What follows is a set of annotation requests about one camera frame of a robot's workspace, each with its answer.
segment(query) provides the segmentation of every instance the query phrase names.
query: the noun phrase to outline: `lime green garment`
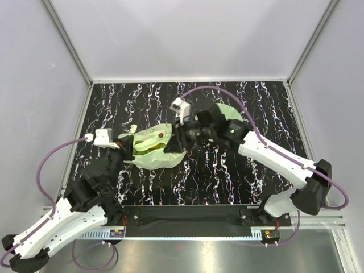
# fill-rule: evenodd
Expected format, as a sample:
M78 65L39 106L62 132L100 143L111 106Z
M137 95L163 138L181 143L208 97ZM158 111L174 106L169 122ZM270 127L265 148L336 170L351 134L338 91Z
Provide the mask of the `lime green garment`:
M243 118L235 108L226 104L217 105L226 119L238 119L243 121ZM121 134L118 138L123 138L131 134L132 133ZM135 159L132 161L125 161L125 163L135 164L138 167L149 170L173 168L178 165L183 160L186 152L168 154L163 152L171 135L172 125L169 123L158 124L133 134L133 155L135 156Z

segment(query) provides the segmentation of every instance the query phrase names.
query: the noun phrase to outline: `gray wall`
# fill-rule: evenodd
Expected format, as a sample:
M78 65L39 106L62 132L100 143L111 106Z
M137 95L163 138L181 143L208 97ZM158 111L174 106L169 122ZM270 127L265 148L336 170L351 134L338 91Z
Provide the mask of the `gray wall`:
M316 157L348 192L343 210L364 268L364 1L341 1L293 83ZM335 204L339 194L331 195Z
M41 1L2 0L0 37L2 238L39 218L47 202L35 186L36 169L48 151L73 137L87 87ZM44 166L42 183L52 196L66 154Z
M329 0L51 0L94 80L287 78Z

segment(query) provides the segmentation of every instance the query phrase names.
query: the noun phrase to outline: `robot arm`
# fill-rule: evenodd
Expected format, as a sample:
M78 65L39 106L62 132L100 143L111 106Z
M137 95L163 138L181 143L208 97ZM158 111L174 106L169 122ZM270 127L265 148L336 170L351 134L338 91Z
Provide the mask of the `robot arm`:
M262 201L258 213L263 222L265 217L278 218L284 213L296 210L311 215L319 213L330 184L307 167L330 177L330 163L325 160L315 163L285 150L264 136L260 135L259 138L251 126L236 119L226 120L216 104L209 109L197 112L197 118L191 116L189 111L185 114L185 111L180 110L182 108L179 106L185 104L187 102L182 103L180 98L176 103L172 103L171 109L180 114L180 120L173 125L173 137L164 149L165 152L182 151L190 148L197 141L213 139L221 147L257 160L291 182L293 186L291 189L271 195ZM269 147L302 163L303 167Z
M112 141L111 129L96 130L94 144L110 148L105 150L106 157L92 160L82 170L81 178L69 185L56 203L53 217L48 212L23 233L2 239L6 251L19 245L11 252L14 255L10 259L13 271L36 272L83 233L105 224L116 225L121 219L123 211L114 199L114 190L123 161L133 157L121 143ZM24 241L32 232L34 234Z

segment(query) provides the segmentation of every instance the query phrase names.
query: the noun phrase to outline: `purple cable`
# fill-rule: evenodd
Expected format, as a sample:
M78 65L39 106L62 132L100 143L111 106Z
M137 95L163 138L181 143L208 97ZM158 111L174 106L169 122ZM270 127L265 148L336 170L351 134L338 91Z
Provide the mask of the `purple cable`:
M291 242L292 240L293 240L293 238L295 238L296 237L296 235L297 235L297 233L298 233L298 231L300 230L300 226L301 226L301 213L300 213L300 211L298 210L297 211L297 227L296 227L296 229L295 229L295 232L287 239L287 240L285 240L284 242L282 242L282 243L279 243L279 245L281 246L281 245L286 245L286 244L288 244L289 242Z
M117 252L117 249L116 249L116 247L114 246L114 245L111 245L112 246L112 248L113 248L113 254L112 254L112 256L111 256L111 258L110 258L110 260L104 265L104 266L102 266L102 267L100 267L100 268L98 268L98 269L89 269L89 268L86 268L86 267L84 267L84 266L82 266L82 265L80 265L79 263L78 263L78 261L76 260L77 258L75 257L75 247L76 247L76 241L73 241L73 243L72 243L72 260L73 260L73 262L75 263L75 265L79 268L79 269L82 269L82 270L85 270L85 271L89 271L89 272L100 272L100 271L103 271L103 270L105 270L109 265L110 265L110 263L113 261L113 259L114 259L114 257L115 257L115 253Z
M79 255L77 255L77 256L75 256L75 259L78 259L79 257L81 257L81 256L83 256L83 255L85 255L87 252L89 252L91 249L93 249L93 248L95 248L95 247L97 247L97 246L100 246L100 245L102 245L102 242L99 242L99 243L95 243L95 244L93 244L93 245L91 245L91 246L89 246L87 249L85 249L83 252L81 252ZM66 262L62 262L62 263L72 263L73 262L73 259L71 259L71 260L68 260L68 261L66 261Z
M42 195L47 198L51 204L52 204L52 212L51 214L49 215L49 217L53 217L56 213L56 203L54 202L54 200L52 199L51 196L49 196L49 194L47 194L45 192L45 190L43 189L42 185L40 184L40 171L42 170L43 168L43 165L44 163L47 161L47 159L53 155L56 151L62 149L63 147L66 147L68 145L71 145L71 144L75 144L77 142L81 142L81 141L84 141L84 140L87 140L87 138L80 138L80 139L76 139L76 140L72 140L72 141L69 141L69 142L66 142L56 148L54 148L52 151L50 151L44 158L43 160L40 162L39 166L38 166L38 170L36 172L36 185L38 187L38 189L40 190L40 192L42 193ZM31 232L29 232L28 235L26 235L22 240L20 240L20 243L23 243L25 242L26 240L28 240L31 236L33 236L38 230L40 230L47 222L49 221L49 218L45 219L39 226L37 226L34 230L32 230ZM1 260L0 260L0 265L2 267L6 267L6 268L11 268L11 266L9 264L5 264L4 261L5 261L5 258L12 252L14 251L18 246L20 246L20 244L16 244L15 246L13 246L11 249L9 249L7 252L5 252L5 254L1 257Z
M261 134L259 133L259 130L257 128L257 126L255 125L255 122L252 118L252 116L250 115L250 113L248 112L248 110L246 109L246 107L244 106L244 104L236 97L234 96L233 94L231 94L229 91L225 90L225 89L222 89L222 88L219 88L219 87L215 87L215 86L200 86L200 87L196 87L196 88L193 88L189 91L187 91L185 94L183 94L181 97L184 98L186 97L187 95L195 92L195 91L198 91L198 90L201 90L201 89L215 89L215 90L218 90L220 92L223 92L225 93L226 95L228 95L229 97L231 97L234 101L237 102L237 104L240 106L240 108L243 110L243 112L245 113L246 117L248 118L251 126L253 127L253 130L255 132L255 134L257 135L258 139L260 140L260 142L263 143L263 145L267 146L267 142L264 141L264 139L262 138ZM269 149L271 149L273 152L279 154L280 156L286 158L287 160L295 163L296 165L300 166L301 168L304 167L304 164L291 158L290 156L284 154L283 152L277 150L276 148L274 147L271 147L271 146L268 146ZM349 203L349 196L348 194L344 191L344 189L339 185L337 184L336 182L334 182L331 178L327 177L326 175L324 175L323 173L311 168L311 167L307 167L307 169L317 175L319 175L320 177L322 177L323 179L327 180L329 183L331 183L331 185L333 185L335 188L337 188L341 193L342 195L344 196L344 203L341 205L341 206L322 206L323 208L325 209L343 209L345 208L348 203Z

